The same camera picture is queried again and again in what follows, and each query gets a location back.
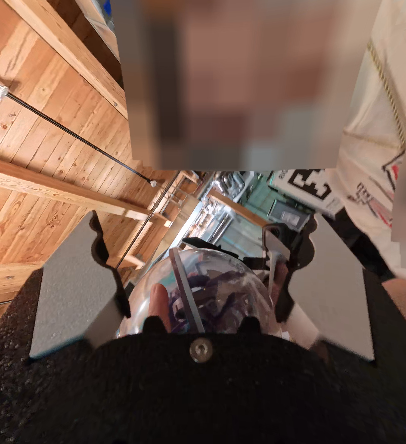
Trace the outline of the dark framed notice sign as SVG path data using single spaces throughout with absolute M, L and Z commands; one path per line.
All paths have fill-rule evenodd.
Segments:
M 283 223 L 289 229 L 300 232 L 311 218 L 311 213 L 291 207 L 284 202 L 275 199 L 268 212 L 268 219 L 275 223 Z

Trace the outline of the clear plastic maze ball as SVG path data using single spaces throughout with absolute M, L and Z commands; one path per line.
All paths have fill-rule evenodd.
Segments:
M 217 250 L 172 248 L 134 286 L 131 317 L 122 320 L 117 337 L 142 332 L 155 284 L 167 292 L 166 319 L 172 333 L 232 334 L 246 317 L 255 317 L 263 333 L 281 336 L 275 304 L 255 271 Z

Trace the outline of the person's white shirt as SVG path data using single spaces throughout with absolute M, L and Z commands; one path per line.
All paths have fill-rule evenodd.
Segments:
M 398 173 L 406 151 L 406 1 L 381 1 L 367 42 L 330 185 L 390 272 L 406 279 L 391 240 Z

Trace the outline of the black ceiling light track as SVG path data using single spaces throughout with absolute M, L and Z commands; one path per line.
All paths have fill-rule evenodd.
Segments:
M 131 168 L 130 166 L 128 166 L 127 164 L 123 163 L 122 161 L 118 160 L 117 158 L 115 158 L 114 156 L 112 156 L 111 154 L 107 153 L 106 151 L 102 150 L 101 148 L 95 146 L 93 143 L 89 142 L 88 140 L 86 140 L 85 138 L 83 138 L 82 136 L 76 134 L 74 131 L 70 130 L 69 128 L 65 127 L 64 125 L 62 125 L 61 123 L 59 123 L 58 121 L 56 121 L 55 119 L 52 119 L 51 117 L 49 117 L 48 115 L 46 115 L 45 113 L 43 113 L 42 111 L 34 108 L 32 105 L 28 104 L 27 102 L 25 102 L 24 100 L 18 98 L 17 96 L 15 96 L 14 94 L 12 94 L 9 91 L 9 94 L 7 95 L 6 98 L 9 98 L 10 100 L 14 101 L 15 103 L 17 103 L 18 105 L 20 105 L 21 107 L 27 109 L 28 111 L 30 111 L 31 113 L 35 114 L 36 116 L 38 116 L 39 118 L 49 122 L 51 125 L 55 126 L 56 128 L 62 130 L 64 133 L 74 137 L 76 140 L 82 142 L 83 144 L 87 145 L 88 147 L 92 148 L 93 150 L 95 150 L 96 152 L 100 153 L 101 155 L 105 156 L 106 158 L 110 159 L 111 161 L 113 161 L 114 163 L 118 164 L 119 166 L 122 166 L 123 168 L 127 169 L 128 171 L 130 171 L 131 173 L 137 175 L 138 177 L 140 177 L 141 179 L 145 180 L 149 185 L 150 185 L 150 178 L 146 177 L 145 175 L 143 175 L 142 173 L 136 171 L 135 169 Z

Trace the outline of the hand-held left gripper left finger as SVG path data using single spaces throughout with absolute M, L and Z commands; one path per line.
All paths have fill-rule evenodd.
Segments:
M 43 266 L 30 358 L 46 357 L 80 340 L 98 348 L 116 338 L 131 313 L 120 274 L 108 258 L 92 210 Z

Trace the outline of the person's dark pants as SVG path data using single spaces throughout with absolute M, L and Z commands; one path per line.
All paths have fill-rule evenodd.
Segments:
M 334 218 L 325 219 L 362 266 L 376 275 L 380 282 L 395 278 L 378 249 L 369 237 L 355 226 L 345 209 L 341 209 Z

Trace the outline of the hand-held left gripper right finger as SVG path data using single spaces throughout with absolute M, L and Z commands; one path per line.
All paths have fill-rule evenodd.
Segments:
M 276 321 L 299 346 L 325 341 L 374 360 L 363 267 L 328 222 L 315 214 L 290 248 Z

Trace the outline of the person's right hand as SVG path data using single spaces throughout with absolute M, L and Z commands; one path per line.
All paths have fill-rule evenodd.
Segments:
M 285 263 L 278 262 L 276 264 L 276 268 L 273 276 L 273 283 L 271 286 L 271 290 L 269 291 L 270 298 L 272 300 L 273 308 L 275 308 L 278 297 L 281 293 L 281 290 L 284 286 L 286 277 L 288 275 L 288 268 Z

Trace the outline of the person's left hand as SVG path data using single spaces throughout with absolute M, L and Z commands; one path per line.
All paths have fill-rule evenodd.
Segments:
M 160 318 L 167 333 L 171 333 L 169 295 L 161 283 L 156 283 L 151 287 L 149 316 Z

